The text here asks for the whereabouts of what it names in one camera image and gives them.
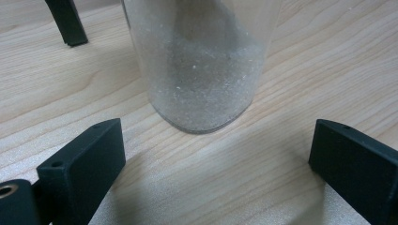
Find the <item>black plastic part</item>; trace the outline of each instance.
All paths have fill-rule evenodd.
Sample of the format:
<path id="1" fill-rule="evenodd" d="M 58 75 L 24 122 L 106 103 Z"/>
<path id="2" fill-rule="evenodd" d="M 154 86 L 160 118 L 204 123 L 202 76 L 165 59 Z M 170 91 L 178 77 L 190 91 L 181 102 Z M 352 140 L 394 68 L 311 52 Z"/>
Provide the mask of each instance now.
<path id="1" fill-rule="evenodd" d="M 397 151 L 352 127 L 318 120 L 309 163 L 371 224 L 398 224 Z"/>
<path id="2" fill-rule="evenodd" d="M 0 225 L 85 225 L 126 159 L 120 119 L 96 124 L 37 167 L 39 180 L 0 184 Z"/>
<path id="3" fill-rule="evenodd" d="M 46 0 L 62 38 L 69 46 L 88 42 L 73 0 Z"/>
<path id="4" fill-rule="evenodd" d="M 10 180 L 0 184 L 0 224 L 40 225 L 29 181 Z"/>
<path id="5" fill-rule="evenodd" d="M 89 128 L 39 165 L 41 191 L 57 208 L 53 225 L 87 224 L 125 163 L 115 119 Z"/>

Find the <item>glass jar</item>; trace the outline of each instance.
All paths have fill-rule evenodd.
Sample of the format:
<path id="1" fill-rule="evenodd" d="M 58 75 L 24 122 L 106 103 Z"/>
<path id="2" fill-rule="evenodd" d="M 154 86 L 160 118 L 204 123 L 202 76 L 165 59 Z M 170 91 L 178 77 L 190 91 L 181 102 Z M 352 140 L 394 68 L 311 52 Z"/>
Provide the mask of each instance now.
<path id="1" fill-rule="evenodd" d="M 149 101 L 170 124 L 208 133 L 251 104 L 280 0 L 123 0 Z"/>

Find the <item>light wood surface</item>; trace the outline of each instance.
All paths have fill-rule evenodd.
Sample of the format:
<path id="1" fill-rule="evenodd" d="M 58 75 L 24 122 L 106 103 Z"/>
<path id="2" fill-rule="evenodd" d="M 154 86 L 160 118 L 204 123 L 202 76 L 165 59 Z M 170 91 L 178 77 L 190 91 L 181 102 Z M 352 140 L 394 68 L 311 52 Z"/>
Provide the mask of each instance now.
<path id="1" fill-rule="evenodd" d="M 71 49 L 44 1 L 0 2 L 0 181 L 121 117 L 128 162 L 91 224 L 366 224 L 307 159 L 317 118 L 398 149 L 398 1 L 283 1 L 252 106 L 201 136 L 148 103 L 120 4 L 76 5 Z"/>

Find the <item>rectangular black block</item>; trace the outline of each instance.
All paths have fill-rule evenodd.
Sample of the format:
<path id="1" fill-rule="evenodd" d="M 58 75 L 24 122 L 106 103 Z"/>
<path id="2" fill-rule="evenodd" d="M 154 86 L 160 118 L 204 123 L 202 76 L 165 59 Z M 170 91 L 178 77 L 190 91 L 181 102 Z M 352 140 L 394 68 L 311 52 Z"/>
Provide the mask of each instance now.
<path id="1" fill-rule="evenodd" d="M 33 189 L 26 180 L 0 184 L 1 225 L 41 225 Z"/>
<path id="2" fill-rule="evenodd" d="M 352 127 L 318 120 L 309 163 L 371 224 L 398 224 L 397 151 Z"/>
<path id="3" fill-rule="evenodd" d="M 53 225 L 88 224 L 126 164 L 119 119 L 90 127 L 38 166 L 44 195 L 54 199 Z"/>

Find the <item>glass bottom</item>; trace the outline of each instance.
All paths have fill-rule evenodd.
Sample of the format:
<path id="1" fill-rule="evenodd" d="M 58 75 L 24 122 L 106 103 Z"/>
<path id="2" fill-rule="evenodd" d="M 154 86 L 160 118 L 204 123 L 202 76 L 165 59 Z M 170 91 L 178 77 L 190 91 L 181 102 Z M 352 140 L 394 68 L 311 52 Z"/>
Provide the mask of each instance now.
<path id="1" fill-rule="evenodd" d="M 210 128 L 210 129 L 203 129 L 203 130 L 202 130 L 202 129 L 201 129 L 201 130 L 194 130 L 194 129 L 183 128 L 183 127 L 179 126 L 178 124 L 174 123 L 173 121 L 169 120 L 169 119 L 168 119 L 166 116 L 164 116 L 153 104 L 151 104 L 151 105 L 152 105 L 152 107 L 155 109 L 155 111 L 161 116 L 161 118 L 163 118 L 165 121 L 167 121 L 167 123 L 169 123 L 171 126 L 177 128 L 177 129 L 179 129 L 179 130 L 181 130 L 181 131 L 183 131 L 183 132 L 190 133 L 190 134 L 208 134 L 208 133 L 215 132 L 215 131 L 217 131 L 217 130 L 219 130 L 219 129 L 225 128 L 226 126 L 228 126 L 229 124 L 231 124 L 232 122 L 234 122 L 238 117 L 240 117 L 240 116 L 249 108 L 249 106 L 250 106 L 251 104 L 252 104 L 252 102 L 250 102 L 250 103 L 248 104 L 248 106 L 247 106 L 242 112 L 240 112 L 238 115 L 236 115 L 236 116 L 233 117 L 232 119 L 226 121 L 225 123 L 223 123 L 223 124 L 221 124 L 221 125 L 219 125 L 219 126 Z"/>

